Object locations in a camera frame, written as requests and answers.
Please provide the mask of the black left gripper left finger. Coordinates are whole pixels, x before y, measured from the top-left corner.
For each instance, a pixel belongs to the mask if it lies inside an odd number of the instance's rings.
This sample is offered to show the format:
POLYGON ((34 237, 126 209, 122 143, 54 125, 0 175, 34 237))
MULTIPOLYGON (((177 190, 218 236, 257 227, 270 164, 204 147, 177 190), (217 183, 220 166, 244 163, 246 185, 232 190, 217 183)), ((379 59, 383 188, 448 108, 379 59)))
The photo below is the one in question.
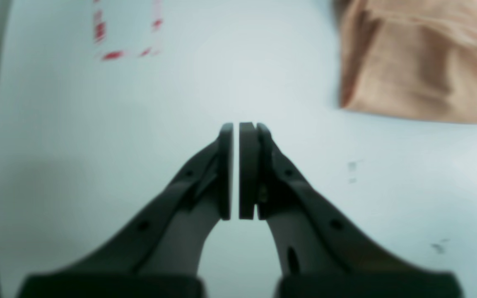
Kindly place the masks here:
POLYGON ((26 279, 21 298, 204 298, 204 243, 231 215, 233 124, 191 157, 165 189, 95 252, 26 279))

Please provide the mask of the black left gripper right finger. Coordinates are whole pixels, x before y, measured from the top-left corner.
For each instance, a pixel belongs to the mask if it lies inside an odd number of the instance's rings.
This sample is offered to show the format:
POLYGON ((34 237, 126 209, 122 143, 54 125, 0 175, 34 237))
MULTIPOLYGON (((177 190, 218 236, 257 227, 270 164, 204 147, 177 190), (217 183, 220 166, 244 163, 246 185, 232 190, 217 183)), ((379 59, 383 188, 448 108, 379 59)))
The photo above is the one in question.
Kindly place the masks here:
POLYGON ((264 124, 241 123, 240 218, 267 222, 283 273, 277 298, 461 298, 451 273, 392 255, 319 194, 264 124))

